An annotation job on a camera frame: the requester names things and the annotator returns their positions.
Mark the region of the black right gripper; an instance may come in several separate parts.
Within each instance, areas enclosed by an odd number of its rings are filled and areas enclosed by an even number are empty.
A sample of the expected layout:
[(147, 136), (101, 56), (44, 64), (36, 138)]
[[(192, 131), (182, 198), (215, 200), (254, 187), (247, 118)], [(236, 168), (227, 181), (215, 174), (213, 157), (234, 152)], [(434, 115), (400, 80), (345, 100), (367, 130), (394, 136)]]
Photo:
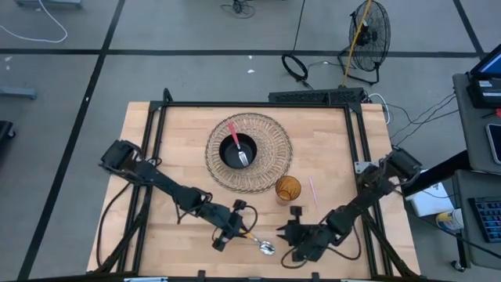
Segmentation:
[(327, 224), (305, 225), (300, 223), (302, 208), (291, 206), (290, 213), (294, 220), (288, 220), (284, 226), (277, 228), (277, 231), (292, 234), (280, 234), (279, 237), (288, 243), (292, 243), (295, 250), (292, 251), (293, 262), (317, 262), (325, 250), (337, 243), (337, 235)]

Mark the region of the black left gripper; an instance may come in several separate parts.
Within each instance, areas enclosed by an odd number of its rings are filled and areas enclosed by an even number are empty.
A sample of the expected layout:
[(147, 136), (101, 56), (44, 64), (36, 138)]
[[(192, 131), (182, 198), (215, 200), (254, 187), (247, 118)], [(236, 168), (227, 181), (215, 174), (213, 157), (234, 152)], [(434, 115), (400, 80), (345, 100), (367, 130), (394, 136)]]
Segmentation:
[(223, 251), (230, 240), (249, 239), (251, 231), (243, 224), (243, 216), (240, 214), (246, 206), (247, 202), (240, 199), (234, 202), (232, 211), (221, 204), (207, 204), (206, 221), (221, 230), (212, 244), (215, 250)]

